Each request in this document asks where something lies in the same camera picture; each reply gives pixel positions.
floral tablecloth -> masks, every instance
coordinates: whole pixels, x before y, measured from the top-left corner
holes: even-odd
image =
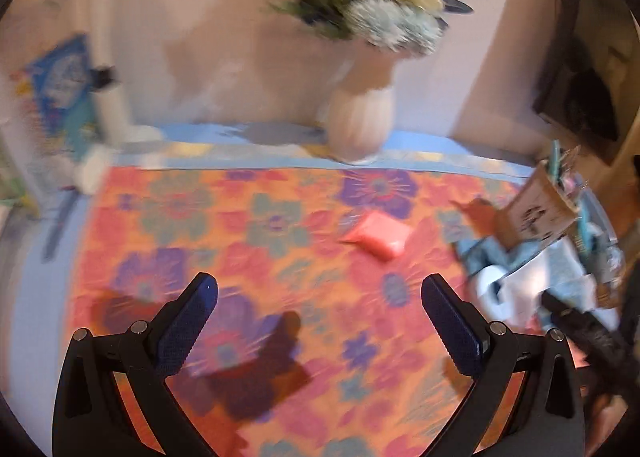
[[[78,253],[66,334],[124,331],[206,271],[220,299],[168,386],[221,457],[416,457],[469,386],[420,284],[441,273],[462,293],[450,243],[489,233],[491,203],[515,193],[397,169],[114,168]],[[381,263],[337,241],[365,208],[415,228],[402,257]]]

pen holder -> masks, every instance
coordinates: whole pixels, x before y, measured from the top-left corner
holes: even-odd
[[[496,237],[506,249],[533,239],[545,249],[576,221],[578,213],[577,206],[549,178],[546,161],[542,161],[514,199],[498,210]]]

metal screw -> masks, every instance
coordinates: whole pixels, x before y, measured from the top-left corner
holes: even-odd
[[[131,332],[133,332],[133,334],[142,334],[144,331],[146,331],[146,328],[148,326],[149,324],[144,320],[138,320],[137,322],[133,322],[133,324],[131,325]]]
[[[556,340],[557,342],[561,342],[562,340],[564,340],[564,333],[559,329],[551,329],[549,331],[549,334],[551,335],[551,338]]]
[[[492,333],[497,334],[498,336],[503,336],[507,332],[507,325],[502,322],[491,322],[489,324],[489,328]]]
[[[79,342],[81,340],[84,340],[87,334],[89,334],[89,331],[87,329],[78,329],[76,332],[74,332],[74,339]]]

flower bouquet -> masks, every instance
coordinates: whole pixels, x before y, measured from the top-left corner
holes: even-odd
[[[393,126],[392,69],[399,56],[393,53],[433,53],[448,27],[444,15],[473,12],[459,0],[283,0],[270,6],[321,36],[360,39],[326,125],[334,157],[350,164],[370,162]]]

tape roll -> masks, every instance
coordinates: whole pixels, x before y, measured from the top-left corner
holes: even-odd
[[[487,321],[507,322],[513,316],[513,303],[505,298],[502,288],[494,285],[508,274],[500,265],[485,267],[471,280],[475,293],[475,305]]]

